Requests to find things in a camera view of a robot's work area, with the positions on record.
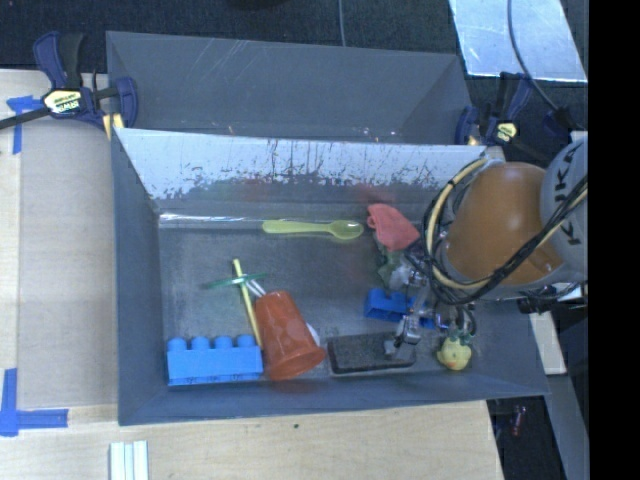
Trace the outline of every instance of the plastic sheet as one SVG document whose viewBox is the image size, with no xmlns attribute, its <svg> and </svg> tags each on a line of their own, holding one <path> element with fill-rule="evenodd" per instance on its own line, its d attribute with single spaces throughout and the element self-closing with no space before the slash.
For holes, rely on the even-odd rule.
<svg viewBox="0 0 640 480">
<path fill-rule="evenodd" d="M 467 72 L 522 72 L 509 38 L 508 0 L 449 0 Z M 560 0 L 512 0 L 521 56 L 536 79 L 586 82 Z"/>
</svg>

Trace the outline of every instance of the blue tape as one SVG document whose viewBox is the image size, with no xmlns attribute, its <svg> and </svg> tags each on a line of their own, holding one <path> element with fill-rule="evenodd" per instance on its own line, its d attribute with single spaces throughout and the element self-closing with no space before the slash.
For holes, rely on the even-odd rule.
<svg viewBox="0 0 640 480">
<path fill-rule="evenodd" d="M 69 409 L 20 411 L 16 409 L 18 370 L 4 372 L 2 405 L 0 406 L 0 436 L 15 437 L 22 429 L 66 428 Z"/>
<path fill-rule="evenodd" d="M 38 110 L 44 105 L 39 99 L 34 98 L 33 96 L 18 96 L 17 98 L 9 98 L 7 100 L 7 105 L 9 108 L 13 110 L 16 115 L 22 114 L 23 112 L 28 112 L 30 110 Z M 22 125 L 18 124 L 15 126 L 13 131 L 13 154 L 17 155 L 22 151 Z"/>
</svg>

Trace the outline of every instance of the yellow spoon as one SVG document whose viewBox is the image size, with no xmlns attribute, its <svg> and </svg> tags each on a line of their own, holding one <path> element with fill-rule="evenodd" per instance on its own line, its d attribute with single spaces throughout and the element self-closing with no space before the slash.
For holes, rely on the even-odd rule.
<svg viewBox="0 0 640 480">
<path fill-rule="evenodd" d="M 334 220 L 330 224 L 298 222 L 293 220 L 265 220 L 262 229 L 266 233 L 331 233 L 341 240 L 358 238 L 364 228 L 351 220 Z"/>
</svg>

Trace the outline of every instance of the pink toy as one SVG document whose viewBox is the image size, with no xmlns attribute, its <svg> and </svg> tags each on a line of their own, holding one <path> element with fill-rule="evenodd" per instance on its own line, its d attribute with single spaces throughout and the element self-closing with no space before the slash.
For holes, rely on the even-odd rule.
<svg viewBox="0 0 640 480">
<path fill-rule="evenodd" d="M 369 205 L 367 209 L 367 224 L 376 230 L 378 242 L 389 251 L 405 249 L 420 237 L 415 226 L 392 206 L 376 203 Z"/>
</svg>

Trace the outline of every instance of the yellow label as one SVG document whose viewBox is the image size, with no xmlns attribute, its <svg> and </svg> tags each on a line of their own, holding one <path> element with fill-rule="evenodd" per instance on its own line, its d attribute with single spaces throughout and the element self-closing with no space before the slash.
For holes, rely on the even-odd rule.
<svg viewBox="0 0 640 480">
<path fill-rule="evenodd" d="M 66 114 L 80 109 L 82 95 L 79 91 L 53 91 L 44 99 L 44 104 L 54 114 Z"/>
</svg>

